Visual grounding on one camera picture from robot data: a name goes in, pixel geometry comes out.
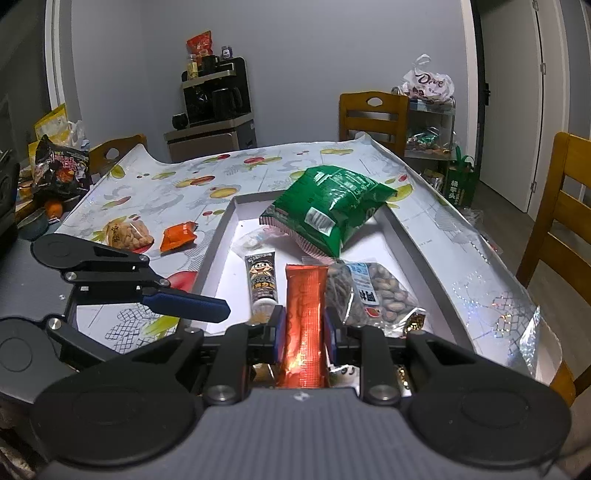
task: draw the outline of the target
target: white box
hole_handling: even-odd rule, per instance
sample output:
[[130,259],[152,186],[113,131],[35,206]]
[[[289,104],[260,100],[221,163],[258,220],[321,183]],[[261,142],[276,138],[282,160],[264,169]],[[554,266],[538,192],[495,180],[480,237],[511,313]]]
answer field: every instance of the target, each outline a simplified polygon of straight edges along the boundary
[[[234,241],[259,227],[259,215],[283,192],[236,196],[220,220],[193,287],[193,293],[225,299],[232,313],[220,324],[193,322],[207,334],[218,335],[245,322],[251,314],[244,260],[230,250]],[[276,239],[275,272],[279,303],[285,305],[287,264],[301,264],[306,254],[289,237]],[[375,261],[387,268],[427,311],[426,329],[473,351],[472,343],[452,301],[427,261],[389,208],[383,206],[347,242],[341,258]]]

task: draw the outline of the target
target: wooden chair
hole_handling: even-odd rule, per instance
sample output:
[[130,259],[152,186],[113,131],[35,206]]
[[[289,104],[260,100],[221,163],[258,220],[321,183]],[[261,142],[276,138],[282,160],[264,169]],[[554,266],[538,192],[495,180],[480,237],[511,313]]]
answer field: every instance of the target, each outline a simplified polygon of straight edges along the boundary
[[[90,160],[90,175],[95,173],[100,174],[102,177],[105,175],[113,166],[126,156],[136,145],[142,144],[145,149],[148,149],[148,139],[145,135],[139,134],[133,137],[127,138],[116,138],[109,140],[108,142],[93,148],[89,153]],[[117,150],[117,156],[115,158],[107,158],[107,154],[110,150]]]
[[[591,265],[550,233],[553,221],[557,220],[591,243],[591,208],[562,190],[565,176],[591,186],[591,141],[559,132],[554,137],[540,210],[516,276],[527,288],[542,260],[591,304]],[[571,405],[589,385],[591,365],[573,380],[568,366],[563,363],[551,386]]]
[[[368,102],[378,98],[381,104],[372,106]],[[349,116],[350,112],[389,113],[395,119],[381,120],[360,116]],[[394,141],[380,141],[380,143],[404,158],[407,135],[408,97],[384,92],[343,93],[339,99],[339,140],[349,140],[349,130],[360,132],[376,132],[392,136]]]

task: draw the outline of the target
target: yellow bag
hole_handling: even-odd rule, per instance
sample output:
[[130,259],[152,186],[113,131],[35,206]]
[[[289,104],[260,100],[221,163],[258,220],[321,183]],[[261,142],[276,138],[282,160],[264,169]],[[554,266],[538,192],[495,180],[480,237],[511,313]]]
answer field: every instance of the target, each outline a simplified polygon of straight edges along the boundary
[[66,112],[66,104],[62,103],[35,124],[37,141],[29,144],[29,165],[31,172],[35,172],[35,152],[43,135],[47,135],[56,145],[66,145],[70,136],[70,125]]

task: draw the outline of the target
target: dining table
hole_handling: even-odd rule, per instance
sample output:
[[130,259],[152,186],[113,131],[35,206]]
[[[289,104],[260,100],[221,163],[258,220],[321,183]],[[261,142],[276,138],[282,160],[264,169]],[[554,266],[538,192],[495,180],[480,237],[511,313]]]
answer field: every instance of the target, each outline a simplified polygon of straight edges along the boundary
[[[321,165],[395,189],[387,205],[451,299],[475,352],[552,384],[569,401],[574,390],[560,342],[527,289],[456,208],[366,133],[344,142],[273,145],[174,164],[152,158],[140,144],[92,187],[57,233],[108,244],[109,226],[141,221],[154,242],[136,251],[173,287],[189,291],[207,250],[216,248],[212,239],[234,197],[285,190],[307,168]],[[197,224],[191,248],[162,254],[164,231],[189,221]],[[79,306],[76,322],[85,335],[126,353],[173,332],[178,319],[141,304],[111,304]]]

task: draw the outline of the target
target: tube snack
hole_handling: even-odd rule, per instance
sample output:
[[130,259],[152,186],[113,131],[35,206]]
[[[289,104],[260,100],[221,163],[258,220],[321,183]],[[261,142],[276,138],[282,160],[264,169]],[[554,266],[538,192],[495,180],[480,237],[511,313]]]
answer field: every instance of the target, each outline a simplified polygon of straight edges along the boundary
[[287,324],[285,354],[277,379],[279,387],[328,386],[323,341],[326,265],[287,265]]
[[250,324],[267,323],[277,305],[275,252],[244,257],[251,291],[252,317]]

